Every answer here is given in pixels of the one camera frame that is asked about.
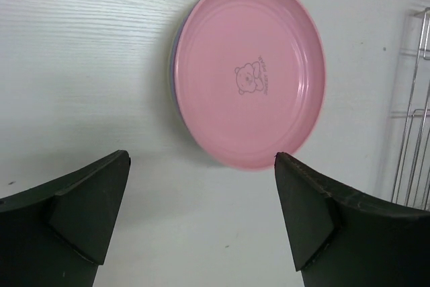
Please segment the purple plate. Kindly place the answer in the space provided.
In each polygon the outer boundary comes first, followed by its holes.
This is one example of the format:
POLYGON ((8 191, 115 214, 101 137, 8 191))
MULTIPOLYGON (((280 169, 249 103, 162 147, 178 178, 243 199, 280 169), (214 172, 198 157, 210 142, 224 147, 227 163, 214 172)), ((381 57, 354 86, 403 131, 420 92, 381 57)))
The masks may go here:
POLYGON ((187 128, 183 116, 181 115, 181 111, 179 108, 179 103, 177 100, 176 88, 175 88, 175 57, 177 52, 177 46, 179 43, 179 39, 181 33, 183 31, 183 27, 190 15, 191 11, 184 13, 181 21, 177 25, 177 29, 175 30, 175 35, 173 38, 174 41, 174 49, 172 52, 171 59, 171 90, 174 97, 174 101, 172 104, 173 111, 175 112, 175 131, 177 132, 177 137, 181 141, 183 145, 182 151, 183 154, 195 163, 196 165, 201 165, 204 167, 216 167, 218 166, 217 162, 204 151, 204 149, 196 142, 195 138, 191 135, 189 129, 187 128))

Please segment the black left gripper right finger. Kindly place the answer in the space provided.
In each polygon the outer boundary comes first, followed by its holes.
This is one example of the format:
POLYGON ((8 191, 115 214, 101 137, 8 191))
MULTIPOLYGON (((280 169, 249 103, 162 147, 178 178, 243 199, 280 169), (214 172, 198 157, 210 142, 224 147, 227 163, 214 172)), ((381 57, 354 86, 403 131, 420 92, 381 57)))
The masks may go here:
POLYGON ((275 180, 305 286, 428 286, 429 213, 365 194, 287 153, 275 180))

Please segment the pink plate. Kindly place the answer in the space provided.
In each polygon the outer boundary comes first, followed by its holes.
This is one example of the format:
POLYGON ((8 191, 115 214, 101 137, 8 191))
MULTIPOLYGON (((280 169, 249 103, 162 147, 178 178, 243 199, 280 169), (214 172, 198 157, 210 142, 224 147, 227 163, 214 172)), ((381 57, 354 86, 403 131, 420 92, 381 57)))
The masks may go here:
POLYGON ((299 0, 199 0, 175 57, 181 115, 219 163, 266 169, 297 151, 325 96, 318 30, 299 0))

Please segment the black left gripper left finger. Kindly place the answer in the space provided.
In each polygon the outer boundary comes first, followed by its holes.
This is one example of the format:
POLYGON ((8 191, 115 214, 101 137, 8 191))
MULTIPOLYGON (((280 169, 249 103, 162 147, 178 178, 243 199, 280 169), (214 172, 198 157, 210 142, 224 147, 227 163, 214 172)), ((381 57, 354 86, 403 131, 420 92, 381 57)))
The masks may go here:
POLYGON ((2 286, 92 286, 108 252, 131 158, 119 150, 1 199, 2 286))

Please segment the cream bear plate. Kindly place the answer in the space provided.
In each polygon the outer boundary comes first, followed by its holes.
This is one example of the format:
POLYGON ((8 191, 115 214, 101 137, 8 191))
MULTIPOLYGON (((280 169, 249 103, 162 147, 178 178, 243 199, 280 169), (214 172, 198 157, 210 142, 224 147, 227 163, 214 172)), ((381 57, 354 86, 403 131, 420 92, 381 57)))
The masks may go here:
POLYGON ((169 94, 169 99, 173 103, 173 94, 171 90, 171 59, 172 59, 172 52, 174 49, 174 41, 172 41, 170 47, 169 47, 169 56, 167 59, 167 92, 169 94))

